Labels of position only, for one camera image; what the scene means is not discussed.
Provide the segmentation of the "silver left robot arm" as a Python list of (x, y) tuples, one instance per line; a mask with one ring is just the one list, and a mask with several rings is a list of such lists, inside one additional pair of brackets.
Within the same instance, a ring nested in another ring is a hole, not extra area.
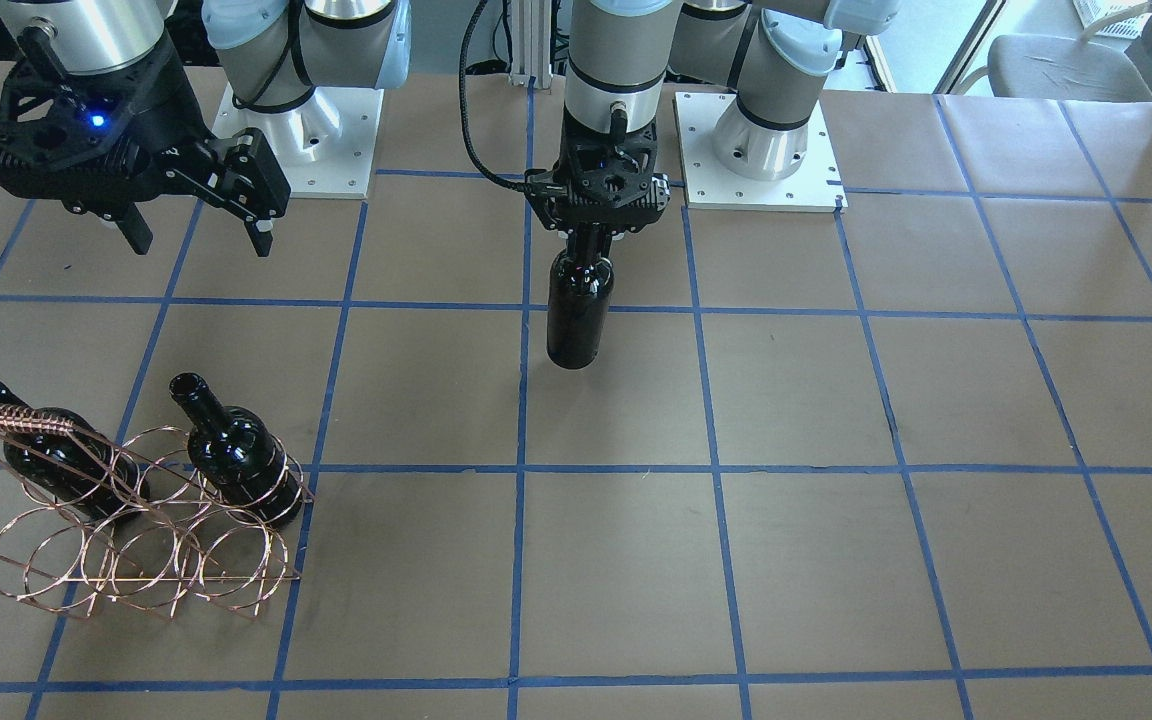
[(881, 35), (897, 1), (577, 1), (559, 156), (526, 173), (539, 222), (568, 252), (607, 255), (669, 197), (657, 169), (657, 109), (669, 73), (708, 83), (702, 103), (705, 179), (727, 190), (778, 188), (809, 159), (812, 118), (838, 59)]

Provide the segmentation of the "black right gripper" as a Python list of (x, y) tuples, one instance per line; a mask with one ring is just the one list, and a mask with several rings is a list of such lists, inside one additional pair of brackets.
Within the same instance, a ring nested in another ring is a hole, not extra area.
[(194, 195), (247, 222), (259, 258), (291, 199), (259, 129), (210, 131), (169, 37), (128, 67), (78, 76), (40, 29), (20, 35), (24, 56), (0, 99), (0, 185), (24, 199), (77, 202), (118, 217), (136, 255), (154, 232), (134, 202)]

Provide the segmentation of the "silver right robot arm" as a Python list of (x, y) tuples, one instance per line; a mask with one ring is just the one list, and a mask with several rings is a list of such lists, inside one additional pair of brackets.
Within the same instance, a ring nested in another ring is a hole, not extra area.
[(145, 255), (141, 202), (228, 211), (260, 258), (291, 182), (344, 149), (328, 88), (401, 88), (407, 1), (206, 1), (200, 20), (243, 126), (211, 131), (156, 1), (0, 1), (20, 54), (0, 99), (0, 185), (114, 223)]

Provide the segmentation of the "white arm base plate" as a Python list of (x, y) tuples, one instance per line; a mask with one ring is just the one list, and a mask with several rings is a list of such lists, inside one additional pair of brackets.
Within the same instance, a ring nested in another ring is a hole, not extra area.
[(794, 131), (755, 126), (736, 94), (675, 94), (687, 204), (732, 211), (832, 211), (844, 182), (820, 105)]
[(387, 92), (316, 88), (306, 104), (278, 114), (238, 109), (225, 88), (212, 132), (228, 137), (255, 127), (268, 138), (294, 199), (365, 200)]

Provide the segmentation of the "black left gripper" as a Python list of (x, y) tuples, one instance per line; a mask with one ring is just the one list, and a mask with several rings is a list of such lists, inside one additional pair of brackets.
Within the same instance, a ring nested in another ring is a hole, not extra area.
[(664, 215), (668, 177), (654, 172), (654, 135), (563, 135), (552, 170), (529, 170), (526, 200), (550, 232), (602, 225), (613, 233), (641, 232)]

